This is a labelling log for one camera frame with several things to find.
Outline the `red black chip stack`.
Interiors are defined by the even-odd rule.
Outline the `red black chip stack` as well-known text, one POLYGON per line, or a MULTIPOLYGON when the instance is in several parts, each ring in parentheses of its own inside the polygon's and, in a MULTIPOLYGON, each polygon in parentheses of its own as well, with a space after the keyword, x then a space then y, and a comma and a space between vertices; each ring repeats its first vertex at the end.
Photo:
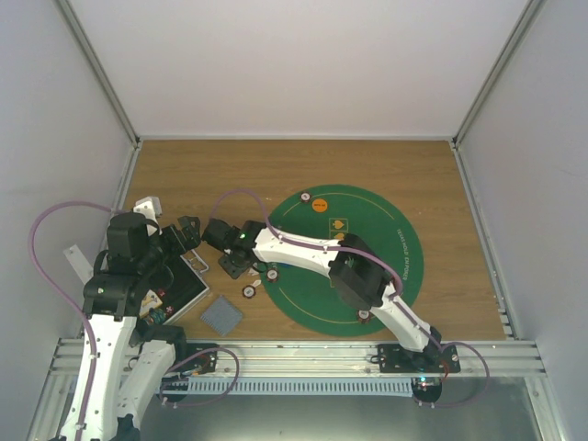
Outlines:
POLYGON ((242 294, 246 299, 252 299, 256 295, 256 289, 252 285, 246 285, 242 289, 242 294))

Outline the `orange big blind button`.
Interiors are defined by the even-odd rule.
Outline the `orange big blind button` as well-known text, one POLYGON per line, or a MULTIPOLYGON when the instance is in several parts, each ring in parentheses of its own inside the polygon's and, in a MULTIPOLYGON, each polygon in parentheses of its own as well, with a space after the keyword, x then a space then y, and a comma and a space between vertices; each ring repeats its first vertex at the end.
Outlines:
POLYGON ((317 213, 324 213, 328 210, 328 202, 324 198, 315 198, 311 202, 311 207, 317 213))

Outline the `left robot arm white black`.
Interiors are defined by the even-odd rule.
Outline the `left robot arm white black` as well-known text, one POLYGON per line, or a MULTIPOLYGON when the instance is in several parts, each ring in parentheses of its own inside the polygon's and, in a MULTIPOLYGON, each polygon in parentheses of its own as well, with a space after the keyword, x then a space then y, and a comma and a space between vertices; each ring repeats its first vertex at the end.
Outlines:
POLYGON ((160 227, 141 212, 114 216, 107 248, 84 286, 85 348, 60 440, 138 440, 141 420, 167 370, 184 368, 189 349, 179 326, 142 324, 141 303, 174 281, 170 262, 200 244, 200 221, 160 227))

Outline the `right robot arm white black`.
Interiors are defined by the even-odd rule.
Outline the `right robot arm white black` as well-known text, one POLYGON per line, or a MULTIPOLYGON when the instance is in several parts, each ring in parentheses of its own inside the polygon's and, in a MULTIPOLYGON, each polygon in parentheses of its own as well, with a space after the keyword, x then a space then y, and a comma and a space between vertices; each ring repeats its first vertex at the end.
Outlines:
POLYGON ((441 336, 405 303, 401 277, 357 235, 317 239, 284 232, 269 222, 243 227, 211 218, 202 241, 222 252, 220 265, 239 277, 255 264, 286 264, 328 278, 348 306, 367 311, 398 339, 408 364, 426 372, 441 361, 441 336))

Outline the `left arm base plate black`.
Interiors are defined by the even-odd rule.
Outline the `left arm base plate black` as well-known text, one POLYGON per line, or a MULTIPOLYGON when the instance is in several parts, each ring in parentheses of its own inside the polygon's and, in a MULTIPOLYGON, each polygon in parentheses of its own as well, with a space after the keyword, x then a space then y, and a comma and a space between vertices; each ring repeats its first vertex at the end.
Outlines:
POLYGON ((214 348, 214 351, 210 351, 206 354, 201 354, 194 357, 184 363, 182 366, 170 368, 169 372, 178 374, 181 377, 197 376, 200 374, 206 374, 214 372, 217 363, 217 348, 219 346, 214 343, 188 343, 185 353, 180 356, 176 363, 184 361, 186 358, 193 356, 205 349, 214 348))

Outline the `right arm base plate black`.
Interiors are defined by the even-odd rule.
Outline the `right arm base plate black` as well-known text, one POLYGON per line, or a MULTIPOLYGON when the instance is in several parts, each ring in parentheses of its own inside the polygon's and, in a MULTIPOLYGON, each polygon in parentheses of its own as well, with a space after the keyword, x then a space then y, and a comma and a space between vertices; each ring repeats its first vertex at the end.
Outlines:
POLYGON ((427 347, 417 353, 403 348, 400 344, 377 345, 376 352, 368 361, 379 367, 380 373, 437 374, 459 373, 461 366, 457 349, 450 345, 443 352, 436 346, 427 347))

